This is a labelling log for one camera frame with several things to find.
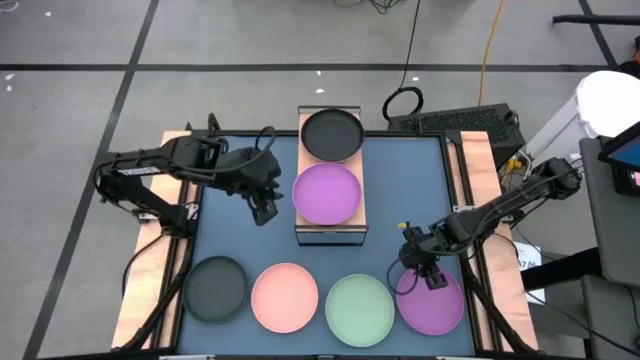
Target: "computer monitor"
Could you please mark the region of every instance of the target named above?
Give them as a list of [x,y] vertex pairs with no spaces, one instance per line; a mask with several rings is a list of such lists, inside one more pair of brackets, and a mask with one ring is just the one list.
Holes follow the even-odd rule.
[[640,122],[607,142],[598,159],[616,167],[640,171]]

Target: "blue table surface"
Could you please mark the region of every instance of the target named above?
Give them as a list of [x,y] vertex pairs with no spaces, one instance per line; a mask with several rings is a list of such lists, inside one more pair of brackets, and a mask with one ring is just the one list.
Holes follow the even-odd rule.
[[[253,146],[254,138],[229,137],[232,149]],[[294,233],[295,208],[291,189],[297,174],[297,137],[280,137],[271,148],[282,168],[277,181],[285,198],[277,202],[278,216],[263,227],[255,226],[244,200],[205,189],[193,264],[214,255],[237,260],[251,284],[269,266],[293,262],[316,280],[320,301],[313,319],[301,330],[276,334],[255,319],[249,303],[230,322],[205,324],[185,312],[179,354],[362,356],[471,355],[469,318],[448,334],[426,336],[413,330],[396,310],[389,335],[377,345],[354,348],[329,330],[325,298],[344,276],[363,273],[385,283],[389,264],[404,243],[398,223],[411,221],[426,227],[451,212],[439,140],[436,138],[366,138],[362,147],[365,206],[369,232],[361,247],[300,247]],[[458,260],[445,257],[441,268],[462,284]],[[394,284],[404,269],[392,273]]]

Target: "green plate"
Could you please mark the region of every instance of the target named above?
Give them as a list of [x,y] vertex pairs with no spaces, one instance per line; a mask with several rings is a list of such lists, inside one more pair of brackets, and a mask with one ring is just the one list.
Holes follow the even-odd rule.
[[325,306],[327,323],[343,343],[372,346],[384,339],[395,316],[387,288],[369,275],[354,274],[340,279],[329,291]]

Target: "black plate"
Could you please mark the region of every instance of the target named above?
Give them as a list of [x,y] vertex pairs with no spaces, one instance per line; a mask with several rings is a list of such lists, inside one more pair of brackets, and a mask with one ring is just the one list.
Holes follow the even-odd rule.
[[207,323],[231,320],[247,302],[249,280],[237,261],[226,256],[202,260],[187,276],[182,288],[185,308]]
[[352,114],[327,109],[311,115],[301,130],[302,145],[323,161],[343,161],[358,152],[364,141],[360,120]]

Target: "wooden platform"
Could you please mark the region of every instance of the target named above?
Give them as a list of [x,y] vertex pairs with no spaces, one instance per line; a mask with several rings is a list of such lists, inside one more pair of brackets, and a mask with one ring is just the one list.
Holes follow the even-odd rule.
[[[162,140],[164,143],[173,137],[187,134],[188,132],[167,131]],[[473,197],[476,205],[482,205],[500,195],[500,184],[493,164],[489,138],[486,133],[463,132],[462,145]],[[455,148],[452,144],[449,146],[449,157],[453,168],[458,203],[464,204],[460,169]],[[155,176],[151,189],[165,200],[175,203],[180,191],[180,182],[169,176]],[[501,225],[496,232],[511,238],[508,226]],[[136,248],[141,248],[158,234],[159,226],[157,223],[152,222],[143,225]],[[512,245],[497,236],[491,236],[484,244],[484,251],[491,281],[491,290],[498,309],[527,344],[533,348],[538,348],[529,307],[525,299],[522,279],[520,278],[518,262]],[[128,340],[156,305],[162,274],[167,261],[167,253],[168,242],[158,244],[158,246],[140,256],[132,266],[127,282],[127,292],[122,302],[118,324],[113,337],[113,346],[122,345]],[[178,251],[178,253],[179,257],[181,257],[182,251]],[[172,320],[175,316],[176,305],[177,303],[174,301],[165,314],[165,326],[160,341],[161,346],[169,345],[169,334],[173,324]],[[486,313],[479,302],[477,302],[477,308],[481,324],[483,348],[491,349]]]
[[[353,116],[355,116],[356,118],[360,119],[360,114],[359,113],[351,113]],[[300,114],[299,115],[299,128],[298,131],[299,133],[302,130],[302,126],[304,125],[304,123],[307,121],[307,119],[309,119],[309,117],[311,117],[311,115],[313,114]],[[300,135],[298,135],[298,175],[300,175],[303,171],[305,171],[308,167],[315,165],[315,164],[320,164],[323,161],[318,160],[316,158],[314,158],[313,156],[311,156],[311,154],[309,154],[309,152],[307,151],[307,149],[305,149],[304,145],[302,145],[302,140],[300,140]],[[351,172],[353,172],[353,174],[356,176],[356,178],[358,178],[358,181],[360,182],[360,189],[362,191],[362,196],[361,196],[361,201],[360,201],[360,206],[358,207],[358,209],[356,210],[356,212],[353,214],[353,216],[343,222],[338,224],[340,227],[338,228],[332,228],[332,231],[335,232],[366,232],[366,228],[363,228],[363,226],[367,225],[367,216],[365,213],[365,194],[364,194],[364,173],[362,170],[362,149],[358,150],[358,152],[356,152],[353,156],[351,156],[350,158],[348,158],[347,160],[341,162],[342,165],[346,166],[349,170],[351,170]],[[307,219],[305,219],[302,215],[300,215],[300,213],[296,213],[296,226],[312,226],[315,225],[314,223],[308,221]],[[296,231],[298,232],[312,232],[312,231],[325,231],[325,229],[314,229],[314,228],[304,228],[304,229],[300,229],[300,228],[296,228]]]

